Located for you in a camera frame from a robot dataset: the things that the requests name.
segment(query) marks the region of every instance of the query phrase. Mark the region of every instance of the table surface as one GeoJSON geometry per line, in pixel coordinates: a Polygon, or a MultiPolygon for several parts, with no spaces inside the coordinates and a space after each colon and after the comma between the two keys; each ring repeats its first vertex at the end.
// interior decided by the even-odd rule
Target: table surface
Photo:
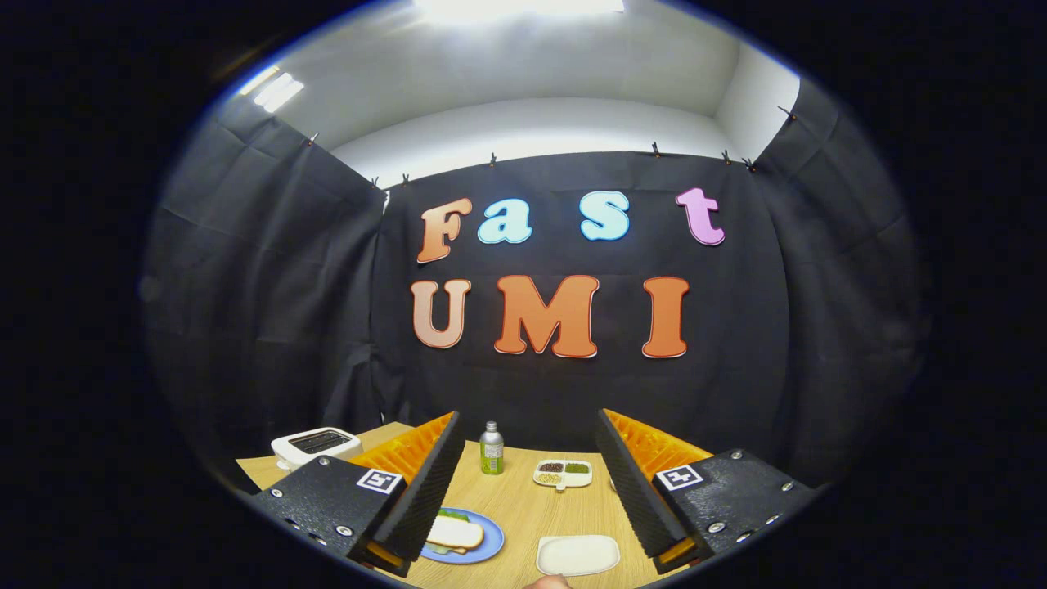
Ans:
{"type": "MultiPolygon", "coordinates": [[[[411,429],[392,423],[357,434],[357,437],[364,450],[370,450],[411,429]]],[[[535,564],[538,539],[576,535],[609,536],[618,542],[622,554],[621,561],[610,570],[567,577],[576,589],[640,587],[673,574],[658,574],[650,559],[644,554],[625,509],[610,486],[610,475],[599,453],[507,447],[504,462],[503,474],[483,474],[480,470],[480,444],[467,441],[443,503],[445,507],[475,512],[498,524],[506,535],[502,550],[487,561],[471,565],[438,563],[420,557],[410,566],[407,583],[431,589],[521,589],[542,575],[535,564]],[[584,488],[567,488],[563,493],[535,483],[531,478],[535,466],[539,460],[549,459],[591,462],[593,482],[584,488]]],[[[274,456],[240,459],[237,463],[260,490],[287,476],[286,471],[276,467],[274,456]]]]}

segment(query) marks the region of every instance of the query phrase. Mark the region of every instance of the white tray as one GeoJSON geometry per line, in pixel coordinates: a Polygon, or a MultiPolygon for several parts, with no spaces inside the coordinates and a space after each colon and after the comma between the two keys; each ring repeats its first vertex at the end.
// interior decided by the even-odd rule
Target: white tray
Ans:
{"type": "Polygon", "coordinates": [[[593,482],[593,465],[591,462],[586,462],[584,460],[542,460],[541,462],[538,462],[538,465],[534,468],[534,475],[532,476],[532,479],[534,480],[534,482],[536,482],[536,483],[538,483],[540,485],[555,486],[556,491],[558,491],[560,493],[563,493],[563,490],[566,489],[566,488],[569,488],[569,486],[585,486],[585,485],[589,484],[591,482],[593,482]],[[553,463],[553,462],[557,462],[557,463],[563,465],[564,469],[567,468],[567,465],[584,465],[585,467],[588,468],[589,472],[588,473],[567,473],[567,472],[561,471],[559,473],[547,473],[545,471],[539,471],[538,470],[538,469],[541,468],[542,465],[550,465],[550,463],[553,463]],[[538,476],[539,475],[556,475],[556,476],[560,477],[560,482],[559,483],[545,483],[545,482],[541,482],[541,481],[538,480],[538,476]]]}
{"type": "Polygon", "coordinates": [[[542,574],[579,576],[610,570],[621,558],[609,536],[543,536],[535,565],[542,574]]]}

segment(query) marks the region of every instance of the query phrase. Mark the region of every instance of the bottle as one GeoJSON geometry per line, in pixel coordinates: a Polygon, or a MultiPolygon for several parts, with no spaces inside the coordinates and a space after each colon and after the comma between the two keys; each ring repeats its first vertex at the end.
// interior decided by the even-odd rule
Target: bottle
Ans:
{"type": "Polygon", "coordinates": [[[506,441],[498,433],[498,425],[494,422],[487,423],[487,431],[480,436],[480,470],[485,475],[500,475],[505,470],[502,462],[502,455],[506,449],[506,441]]]}

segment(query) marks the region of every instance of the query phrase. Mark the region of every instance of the ceiling light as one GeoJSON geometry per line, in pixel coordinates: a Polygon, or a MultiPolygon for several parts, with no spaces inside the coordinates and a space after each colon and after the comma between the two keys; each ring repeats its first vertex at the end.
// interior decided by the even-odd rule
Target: ceiling light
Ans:
{"type": "Polygon", "coordinates": [[[276,92],[283,90],[284,88],[289,86],[292,82],[294,82],[294,78],[291,77],[290,73],[282,73],[280,77],[273,80],[268,86],[263,88],[262,91],[259,92],[258,96],[254,96],[254,104],[257,105],[266,104],[274,95],[276,95],[276,92]]]}
{"type": "Polygon", "coordinates": [[[429,18],[446,22],[477,22],[525,13],[624,13],[623,0],[415,0],[429,18]]]}
{"type": "Polygon", "coordinates": [[[263,69],[261,72],[259,72],[258,75],[251,77],[250,82],[244,84],[244,87],[240,89],[240,95],[246,96],[247,94],[251,93],[251,90],[258,88],[259,84],[265,82],[266,80],[269,80],[269,76],[271,76],[273,73],[276,73],[277,71],[280,71],[280,68],[274,65],[271,65],[263,69]]]}
{"type": "Polygon", "coordinates": [[[274,112],[277,108],[284,106],[284,103],[291,99],[291,96],[297,94],[305,87],[306,85],[302,82],[291,82],[273,94],[273,96],[269,98],[269,101],[265,104],[264,108],[267,112],[274,112]]]}

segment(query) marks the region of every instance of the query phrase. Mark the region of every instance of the light blue letter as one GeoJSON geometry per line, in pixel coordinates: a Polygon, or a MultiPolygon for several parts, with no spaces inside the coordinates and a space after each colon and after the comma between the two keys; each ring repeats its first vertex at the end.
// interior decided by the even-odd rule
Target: light blue letter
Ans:
{"type": "Polygon", "coordinates": [[[589,241],[621,239],[629,230],[629,199],[620,191],[597,190],[582,197],[578,208],[587,220],[582,221],[582,234],[589,241]]]}
{"type": "Polygon", "coordinates": [[[531,206],[518,198],[508,198],[491,204],[484,210],[487,220],[481,223],[476,236],[484,243],[520,243],[531,236],[527,217],[531,206]]]}

